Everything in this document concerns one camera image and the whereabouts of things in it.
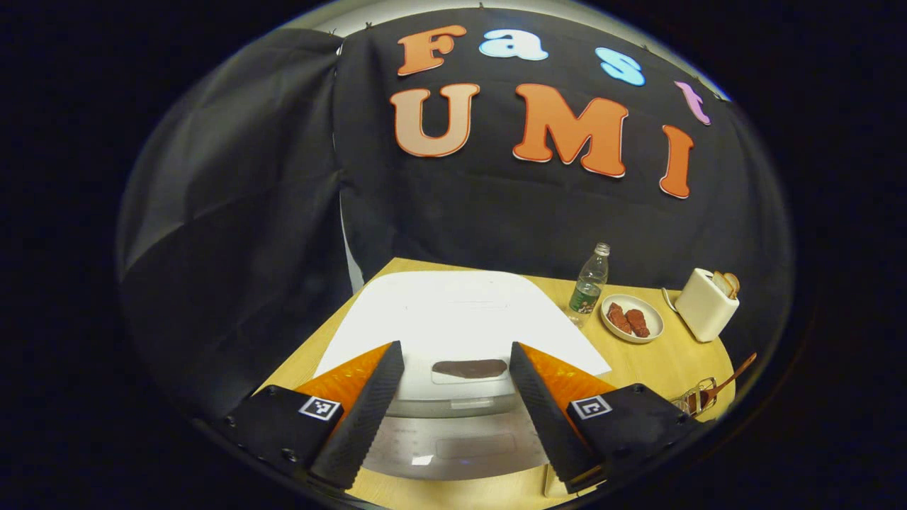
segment white plate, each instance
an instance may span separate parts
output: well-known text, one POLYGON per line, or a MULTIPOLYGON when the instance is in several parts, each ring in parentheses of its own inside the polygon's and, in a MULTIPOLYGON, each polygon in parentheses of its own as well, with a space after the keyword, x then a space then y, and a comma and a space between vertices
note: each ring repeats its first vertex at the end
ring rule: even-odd
POLYGON ((646 344, 650 341, 658 338, 661 335, 661 332, 665 329, 665 321, 661 319, 661 315, 658 314, 655 309, 651 307, 646 301, 643 301, 639 298, 634 298, 633 296, 627 296, 626 294, 612 294, 607 298, 601 301, 600 308, 601 320, 605 321, 605 327, 608 328, 608 331, 614 333, 617 338, 622 340, 627 340, 628 342, 633 342, 635 344, 646 344), (646 318, 646 327, 649 328, 649 335, 645 338, 637 337, 635 334, 624 333, 617 326, 611 324, 611 321, 608 320, 608 308, 610 308, 611 303, 617 303, 623 310, 624 313, 632 309, 637 309, 642 312, 642 316, 646 318))

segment table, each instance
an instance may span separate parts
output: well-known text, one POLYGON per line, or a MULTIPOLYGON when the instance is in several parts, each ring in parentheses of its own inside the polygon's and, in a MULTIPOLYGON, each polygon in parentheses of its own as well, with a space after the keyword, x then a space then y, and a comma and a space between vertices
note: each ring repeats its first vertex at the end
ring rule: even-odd
MULTIPOLYGON (((394 258, 375 275, 375 278, 395 272, 418 270, 472 269, 394 258)), ((535 276, 526 278, 561 307, 566 305, 575 285, 575 282, 570 280, 535 276)), ((268 385, 295 388, 309 381, 315 374, 327 345, 361 292, 362 290, 350 298, 299 346, 259 390, 268 385)), ((668 295, 675 299, 679 293, 679 290, 670 290, 668 295)), ((665 329, 659 338, 648 344, 631 344, 613 336, 605 329, 596 311, 595 317, 587 321, 582 332, 611 366, 611 372, 601 377, 605 382, 614 387, 625 387, 639 382, 663 397, 672 398, 679 396, 704 378, 714 377, 720 383, 734 372, 721 339, 717 338, 709 343, 697 342, 680 316, 665 303, 660 289, 605 285, 601 296, 605 298, 611 294, 627 294, 644 299, 664 319, 665 329)), ((735 383, 731 382, 722 390, 716 404, 697 419, 707 421, 724 413, 734 400, 735 390, 735 383)), ((563 484, 552 475, 549 466, 538 466, 503 476, 436 481, 399 478, 362 468, 353 487, 347 493, 394 510, 434 508, 535 510, 559 505, 592 490, 587 489, 577 495, 568 495, 563 484)))

